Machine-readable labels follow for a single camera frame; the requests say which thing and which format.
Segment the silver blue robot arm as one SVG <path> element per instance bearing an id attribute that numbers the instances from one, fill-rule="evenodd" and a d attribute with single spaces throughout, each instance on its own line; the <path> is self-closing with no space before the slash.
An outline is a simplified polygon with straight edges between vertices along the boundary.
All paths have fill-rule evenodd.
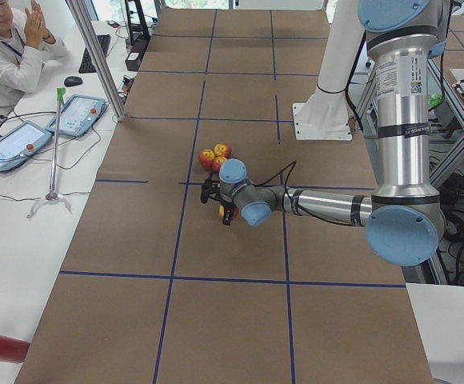
<path id="1" fill-rule="evenodd" d="M 230 217 L 238 210 L 252 226 L 273 212 L 360 226 L 377 256 L 416 266 L 438 249 L 445 229 L 438 191 L 429 174 L 427 64 L 443 53 L 449 1 L 340 1 L 315 92 L 293 106 L 299 140 L 347 140 L 346 90 L 361 50 L 374 64 L 377 185 L 370 196 L 288 186 L 260 186 L 245 164 L 225 162 L 218 195 Z"/>

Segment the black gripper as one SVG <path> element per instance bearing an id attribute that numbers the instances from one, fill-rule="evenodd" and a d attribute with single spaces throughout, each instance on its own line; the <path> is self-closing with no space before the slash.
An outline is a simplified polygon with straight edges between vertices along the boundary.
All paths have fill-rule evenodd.
<path id="1" fill-rule="evenodd" d="M 234 211 L 236 210 L 236 206 L 233 202 L 222 200 L 221 207 L 223 208 L 221 211 L 222 224 L 230 226 L 231 222 L 234 220 Z"/>

